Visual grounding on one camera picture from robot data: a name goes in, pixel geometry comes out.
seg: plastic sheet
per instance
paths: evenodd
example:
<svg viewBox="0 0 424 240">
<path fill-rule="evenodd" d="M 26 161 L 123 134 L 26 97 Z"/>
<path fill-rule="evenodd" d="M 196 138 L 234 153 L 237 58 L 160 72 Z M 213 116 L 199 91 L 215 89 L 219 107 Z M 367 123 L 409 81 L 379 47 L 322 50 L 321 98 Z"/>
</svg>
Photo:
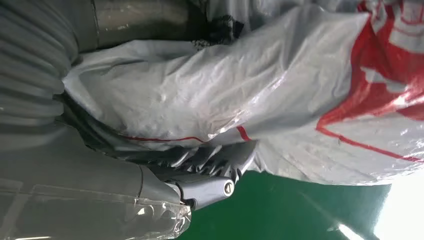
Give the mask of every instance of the plastic sheet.
<svg viewBox="0 0 424 240">
<path fill-rule="evenodd" d="M 211 1 L 233 44 L 133 41 L 85 55 L 66 90 L 151 149 L 259 140 L 252 170 L 325 184 L 422 169 L 424 5 L 315 3 Z"/>
<path fill-rule="evenodd" d="M 190 225 L 189 206 L 43 185 L 0 191 L 4 239 L 174 239 Z"/>
</svg>

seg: green epoxy floor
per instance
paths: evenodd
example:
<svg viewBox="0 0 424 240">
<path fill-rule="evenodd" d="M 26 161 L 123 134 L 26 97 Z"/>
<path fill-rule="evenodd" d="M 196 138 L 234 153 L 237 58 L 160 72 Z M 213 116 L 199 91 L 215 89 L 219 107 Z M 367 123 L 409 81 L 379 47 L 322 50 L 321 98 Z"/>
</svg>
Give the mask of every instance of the green epoxy floor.
<svg viewBox="0 0 424 240">
<path fill-rule="evenodd" d="M 390 190 L 390 185 L 320 185 L 248 172 L 229 199 L 193 212 L 190 228 L 178 240 L 379 239 L 375 226 Z"/>
</svg>

